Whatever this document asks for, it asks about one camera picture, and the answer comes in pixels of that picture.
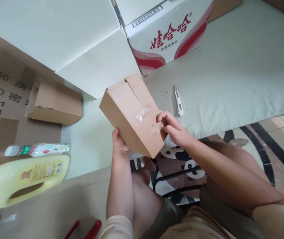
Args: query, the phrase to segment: red chinese text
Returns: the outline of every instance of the red chinese text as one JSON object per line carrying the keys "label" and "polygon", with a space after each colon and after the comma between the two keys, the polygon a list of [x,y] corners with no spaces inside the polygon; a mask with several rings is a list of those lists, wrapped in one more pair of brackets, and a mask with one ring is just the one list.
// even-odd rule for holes
{"label": "red chinese text", "polygon": [[157,48],[160,48],[161,46],[163,46],[163,42],[162,42],[162,38],[161,38],[162,34],[161,31],[158,31],[158,37],[154,38],[154,42],[151,42],[152,46],[151,49],[155,48],[155,44],[157,43]]}
{"label": "red chinese text", "polygon": [[[173,32],[175,32],[176,30],[178,32],[180,31],[181,33],[186,31],[187,24],[189,24],[191,22],[190,20],[187,19],[187,17],[188,17],[188,14],[186,14],[186,16],[185,16],[185,18],[183,20],[183,23],[181,25],[179,25],[177,27],[177,29],[174,29],[172,27],[172,23],[170,23],[169,27],[168,27],[168,31],[163,36],[163,40],[167,40],[167,41],[172,40],[174,38],[173,37]],[[154,38],[154,41],[151,42],[151,49],[154,49],[155,47],[160,48],[161,46],[164,45],[164,43],[162,42],[162,33],[161,33],[161,31],[157,31],[157,32],[158,32],[158,37]]]}
{"label": "red chinese text", "polygon": [[184,32],[184,31],[186,31],[187,24],[189,24],[189,23],[191,22],[191,21],[189,21],[189,20],[187,19],[187,17],[188,17],[188,13],[187,13],[186,16],[185,16],[183,23],[177,27],[177,31],[178,31],[178,32],[179,32],[180,29],[182,29],[182,30],[181,30],[181,33]]}
{"label": "red chinese text", "polygon": [[163,37],[164,40],[166,40],[166,38],[167,38],[167,40],[172,40],[173,39],[173,32],[175,32],[175,31],[176,31],[176,29],[173,29],[172,24],[170,24],[169,27],[168,27],[167,33],[164,34],[164,37]]}

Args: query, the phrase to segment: white box cutter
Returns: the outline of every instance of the white box cutter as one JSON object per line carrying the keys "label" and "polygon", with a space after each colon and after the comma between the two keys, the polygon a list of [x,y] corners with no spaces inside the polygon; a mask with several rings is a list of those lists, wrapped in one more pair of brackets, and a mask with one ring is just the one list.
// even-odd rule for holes
{"label": "white box cutter", "polygon": [[182,116],[184,114],[184,112],[183,112],[181,99],[179,97],[179,93],[178,93],[176,86],[174,86],[174,91],[175,91],[175,97],[176,97],[176,102],[177,102],[177,112],[180,116]]}

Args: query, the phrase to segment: hand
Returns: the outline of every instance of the hand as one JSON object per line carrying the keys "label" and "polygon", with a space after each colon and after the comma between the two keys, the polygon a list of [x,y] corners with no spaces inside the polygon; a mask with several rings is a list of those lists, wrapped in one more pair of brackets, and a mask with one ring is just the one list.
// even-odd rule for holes
{"label": "hand", "polygon": [[115,128],[112,132],[112,142],[113,142],[113,153],[124,153],[129,152],[129,147],[125,144],[123,139],[120,136],[120,131],[118,128]]}
{"label": "hand", "polygon": [[191,146],[192,142],[195,140],[190,136],[186,129],[171,115],[169,112],[161,112],[157,115],[157,122],[163,121],[166,125],[163,130],[168,133],[174,144],[186,149]]}

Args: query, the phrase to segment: clear tape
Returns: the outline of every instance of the clear tape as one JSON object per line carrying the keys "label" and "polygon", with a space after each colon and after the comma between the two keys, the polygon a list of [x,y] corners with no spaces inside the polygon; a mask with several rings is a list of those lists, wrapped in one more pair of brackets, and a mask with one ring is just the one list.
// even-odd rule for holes
{"label": "clear tape", "polygon": [[142,110],[137,116],[136,118],[141,122],[144,118],[146,118],[147,116],[147,112],[145,110]]}

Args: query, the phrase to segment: white sheet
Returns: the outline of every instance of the white sheet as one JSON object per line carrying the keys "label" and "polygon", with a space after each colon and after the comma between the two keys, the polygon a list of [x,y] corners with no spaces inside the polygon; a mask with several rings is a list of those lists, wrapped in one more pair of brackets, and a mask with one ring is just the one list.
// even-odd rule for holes
{"label": "white sheet", "polygon": [[[145,83],[158,107],[196,138],[282,115],[284,14],[263,1],[246,0],[208,24],[200,48],[151,72]],[[182,117],[173,85],[179,88]],[[83,119],[62,128],[62,142],[72,143],[66,178],[111,165],[113,128],[100,101],[84,95]]]}

